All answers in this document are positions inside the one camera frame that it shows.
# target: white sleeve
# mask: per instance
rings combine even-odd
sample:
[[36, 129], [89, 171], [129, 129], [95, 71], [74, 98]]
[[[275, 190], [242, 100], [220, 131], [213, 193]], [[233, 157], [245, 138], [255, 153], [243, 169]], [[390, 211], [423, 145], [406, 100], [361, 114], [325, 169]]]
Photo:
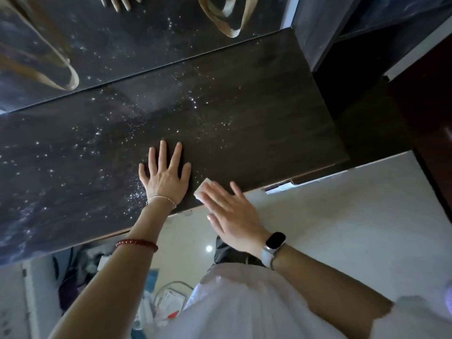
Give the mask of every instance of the white sleeve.
[[391, 312], [374, 321], [370, 339], [452, 338], [452, 322], [433, 313], [420, 296], [401, 297]]

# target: thin bracelet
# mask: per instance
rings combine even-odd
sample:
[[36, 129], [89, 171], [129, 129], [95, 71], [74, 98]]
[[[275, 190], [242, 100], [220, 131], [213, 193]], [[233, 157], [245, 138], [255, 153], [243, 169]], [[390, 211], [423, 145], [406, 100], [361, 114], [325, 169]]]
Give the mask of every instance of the thin bracelet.
[[166, 196], [161, 196], [161, 195], [154, 195], [154, 196], [151, 196], [149, 199], [147, 199], [147, 204], [149, 204], [149, 202], [150, 202], [150, 200], [151, 200], [152, 198], [164, 198], [164, 199], [167, 199], [168, 201], [171, 201], [171, 203], [174, 205], [173, 209], [175, 209], [176, 206], [177, 206], [177, 205], [176, 205], [176, 202], [174, 202], [172, 199], [167, 198]]
[[116, 243], [115, 249], [122, 244], [135, 244], [135, 245], [141, 245], [141, 246], [147, 246], [150, 247], [154, 252], [157, 252], [159, 247], [153, 243], [152, 241], [147, 241], [143, 239], [123, 239]]

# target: person's right arm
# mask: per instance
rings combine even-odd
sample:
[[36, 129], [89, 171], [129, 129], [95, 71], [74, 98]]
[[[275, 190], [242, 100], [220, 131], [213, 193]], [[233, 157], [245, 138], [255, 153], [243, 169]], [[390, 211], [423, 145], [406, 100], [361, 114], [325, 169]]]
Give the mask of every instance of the person's right arm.
[[[261, 259], [270, 232], [240, 188], [234, 182], [230, 186], [235, 196], [216, 182], [212, 187], [204, 185], [201, 200], [212, 212], [208, 219], [225, 243]], [[278, 251], [273, 268], [302, 294], [314, 314], [350, 339], [368, 338], [373, 321], [389, 313], [393, 305], [361, 282], [289, 245]]]

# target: white shirt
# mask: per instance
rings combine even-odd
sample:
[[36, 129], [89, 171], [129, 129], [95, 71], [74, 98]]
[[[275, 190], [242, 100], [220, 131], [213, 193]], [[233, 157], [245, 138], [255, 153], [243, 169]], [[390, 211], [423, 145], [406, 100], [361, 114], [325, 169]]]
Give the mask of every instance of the white shirt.
[[[344, 339], [314, 315], [305, 299], [278, 273], [255, 265], [214, 265], [184, 310], [158, 332], [184, 339]], [[452, 338], [452, 323], [430, 311], [420, 297], [405, 297], [374, 321], [371, 339]]]

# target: purple object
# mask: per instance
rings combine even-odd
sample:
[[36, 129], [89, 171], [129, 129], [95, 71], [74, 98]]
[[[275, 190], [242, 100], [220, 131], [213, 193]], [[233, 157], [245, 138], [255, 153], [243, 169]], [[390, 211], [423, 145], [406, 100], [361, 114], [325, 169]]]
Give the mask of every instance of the purple object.
[[452, 283], [446, 289], [446, 295], [444, 295], [444, 301], [446, 302], [446, 307], [449, 313], [452, 315]]

